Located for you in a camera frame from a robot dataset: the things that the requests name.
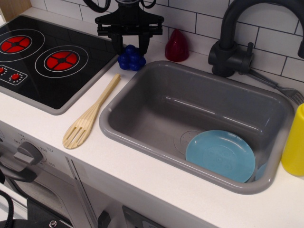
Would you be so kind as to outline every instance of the blue grapes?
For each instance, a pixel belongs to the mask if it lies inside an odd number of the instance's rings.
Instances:
[[[123,70],[138,71],[146,64],[146,59],[139,54],[139,48],[130,44],[125,48],[124,53],[118,57],[118,63]]]

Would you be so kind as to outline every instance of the black faucet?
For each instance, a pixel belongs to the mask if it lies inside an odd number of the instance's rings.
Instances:
[[[234,41],[234,34],[239,16],[247,8],[259,3],[274,3],[285,6],[300,20],[304,28],[304,0],[234,0],[228,7],[221,28],[220,40],[211,48],[208,63],[213,65],[212,72],[222,77],[229,77],[238,71],[246,74],[253,60],[253,43],[248,44],[247,51],[240,50]],[[298,56],[304,58],[304,39],[300,44]]]

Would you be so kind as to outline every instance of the oven door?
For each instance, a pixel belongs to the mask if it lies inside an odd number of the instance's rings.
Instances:
[[[51,167],[26,166],[14,159],[13,154],[12,149],[0,145],[0,169],[6,185],[74,228],[91,227],[74,179]]]

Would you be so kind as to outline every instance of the fork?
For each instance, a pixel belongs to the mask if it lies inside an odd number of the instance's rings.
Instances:
[[[92,130],[101,105],[113,91],[119,80],[120,74],[116,74],[98,100],[70,126],[62,140],[65,148],[74,149],[85,142]]]
[[[301,105],[304,103],[304,97],[303,95],[296,89],[293,88],[287,88],[280,86],[276,81],[271,80],[270,78],[260,74],[259,72],[251,69],[247,75],[261,83],[264,83],[267,86],[270,86],[278,91],[280,91],[282,94],[287,96],[290,100],[295,102],[297,105]]]

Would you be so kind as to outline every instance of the sink drain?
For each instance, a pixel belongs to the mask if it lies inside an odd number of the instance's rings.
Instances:
[[[180,138],[174,138],[174,146],[175,148],[182,153],[183,155],[186,155],[186,149],[190,141],[197,136],[199,131],[191,130],[183,133]]]

